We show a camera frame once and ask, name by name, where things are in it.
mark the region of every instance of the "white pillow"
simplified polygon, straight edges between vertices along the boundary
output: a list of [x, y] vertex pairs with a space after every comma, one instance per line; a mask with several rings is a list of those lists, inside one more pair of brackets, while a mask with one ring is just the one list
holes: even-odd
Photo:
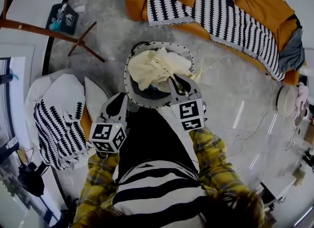
[[85, 103], [88, 114], [93, 123], [96, 122], [97, 117], [100, 114], [102, 105], [108, 100], [106, 93], [93, 81], [84, 78], [85, 80]]

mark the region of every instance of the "patterned blanket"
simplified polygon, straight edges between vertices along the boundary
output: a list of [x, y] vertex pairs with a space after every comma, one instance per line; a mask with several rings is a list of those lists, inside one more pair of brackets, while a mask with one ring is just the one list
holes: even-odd
[[272, 32], [237, 7], [232, 0], [195, 0], [189, 7], [178, 0], [147, 0], [150, 26], [199, 23], [212, 41], [258, 60], [277, 81], [279, 53]]

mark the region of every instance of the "white cable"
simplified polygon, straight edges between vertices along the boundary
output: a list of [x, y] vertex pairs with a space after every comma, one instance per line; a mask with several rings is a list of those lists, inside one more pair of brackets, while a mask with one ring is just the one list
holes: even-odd
[[269, 106], [268, 106], [268, 109], [267, 109], [267, 112], [266, 113], [262, 113], [262, 120], [260, 122], [260, 124], [258, 125], [258, 127], [256, 128], [256, 130], [246, 139], [242, 139], [241, 135], [238, 134], [235, 136], [235, 139], [236, 138], [239, 138], [237, 139], [238, 141], [242, 141], [242, 149], [240, 150], [240, 152], [238, 152], [237, 154], [234, 154], [234, 155], [229, 155], [227, 157], [231, 157], [231, 156], [236, 156], [236, 155], [239, 155], [243, 150], [244, 150], [244, 142], [250, 140], [252, 137], [255, 136], [255, 134], [257, 133], [257, 131], [259, 130], [260, 126], [262, 125], [262, 122], [264, 121], [264, 118], [267, 116], [267, 114], [269, 113], [269, 110], [270, 110], [270, 107], [271, 107], [271, 99], [273, 98], [273, 94], [274, 94], [274, 88], [275, 88], [275, 82], [273, 82], [273, 89], [272, 89], [272, 92], [271, 92], [271, 96], [270, 96], [270, 100], [269, 100]]

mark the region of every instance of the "cream cloth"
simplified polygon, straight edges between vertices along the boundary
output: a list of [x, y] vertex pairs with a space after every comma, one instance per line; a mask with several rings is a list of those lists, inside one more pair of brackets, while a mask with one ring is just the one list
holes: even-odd
[[190, 67], [189, 60], [161, 48], [157, 51], [144, 51], [133, 57], [128, 64], [128, 71], [140, 90], [152, 85], [160, 91], [170, 92], [168, 78], [173, 77], [173, 74], [186, 75], [196, 82], [199, 80], [201, 69], [193, 75]]

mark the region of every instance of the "black and white striped shirt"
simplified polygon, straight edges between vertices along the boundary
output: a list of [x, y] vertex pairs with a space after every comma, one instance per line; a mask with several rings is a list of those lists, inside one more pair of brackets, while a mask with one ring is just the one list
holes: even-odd
[[113, 207], [126, 215], [141, 215], [143, 222], [154, 220], [154, 227], [197, 228], [203, 227], [202, 217], [191, 208], [205, 195], [197, 175], [188, 168], [149, 161], [121, 178]]

